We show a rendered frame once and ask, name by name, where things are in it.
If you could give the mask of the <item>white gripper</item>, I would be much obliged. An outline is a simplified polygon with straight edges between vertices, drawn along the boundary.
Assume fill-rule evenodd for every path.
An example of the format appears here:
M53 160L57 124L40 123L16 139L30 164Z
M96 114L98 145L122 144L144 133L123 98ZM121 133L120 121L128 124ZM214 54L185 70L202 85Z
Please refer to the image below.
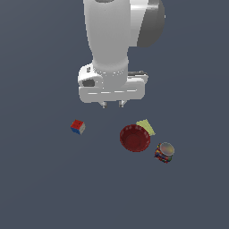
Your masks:
M103 108L107 108L108 101L118 101L119 107L131 99L142 99L145 96L145 84L148 82L148 74L144 71L113 72L111 77L116 78L117 83L106 79L103 72L96 72L93 64L82 66L78 75L79 96L82 102L98 102Z

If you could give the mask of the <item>multicoloured puzzle cube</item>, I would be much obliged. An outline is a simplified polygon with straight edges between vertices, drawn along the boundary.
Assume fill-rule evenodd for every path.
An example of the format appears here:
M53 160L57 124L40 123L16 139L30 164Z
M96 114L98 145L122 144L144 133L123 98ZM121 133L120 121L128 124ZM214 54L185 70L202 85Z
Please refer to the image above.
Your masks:
M85 128L86 128L85 123L83 121L80 121L80 120L75 120L71 125L71 130L73 132L78 133L79 135L82 135Z

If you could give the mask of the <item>colourful can with grey lid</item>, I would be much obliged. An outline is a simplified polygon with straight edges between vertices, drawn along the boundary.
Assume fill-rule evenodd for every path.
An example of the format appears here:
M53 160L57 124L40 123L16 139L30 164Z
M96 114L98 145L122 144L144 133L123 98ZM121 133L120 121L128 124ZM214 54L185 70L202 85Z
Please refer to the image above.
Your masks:
M163 142L157 145L154 158L168 164L172 160L173 155L174 147L168 142Z

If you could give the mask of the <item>dark red bowl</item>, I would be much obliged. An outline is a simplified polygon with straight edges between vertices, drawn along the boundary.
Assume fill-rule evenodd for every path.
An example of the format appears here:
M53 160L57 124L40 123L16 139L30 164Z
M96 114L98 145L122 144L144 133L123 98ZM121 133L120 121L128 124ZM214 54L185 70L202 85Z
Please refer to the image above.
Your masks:
M143 127L131 124L120 131L120 142L131 152L141 152L149 146L150 136Z

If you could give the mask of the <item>pale yellow wedge object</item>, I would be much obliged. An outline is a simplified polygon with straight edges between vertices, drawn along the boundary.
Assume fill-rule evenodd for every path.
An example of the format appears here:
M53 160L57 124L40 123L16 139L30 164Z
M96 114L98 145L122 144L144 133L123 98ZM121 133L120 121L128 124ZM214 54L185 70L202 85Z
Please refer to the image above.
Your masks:
M144 128L147 132L149 136L153 136L155 135L155 132L153 130L153 128L151 127L150 123L148 122L147 119L142 120L142 121L137 121L136 124L142 128Z

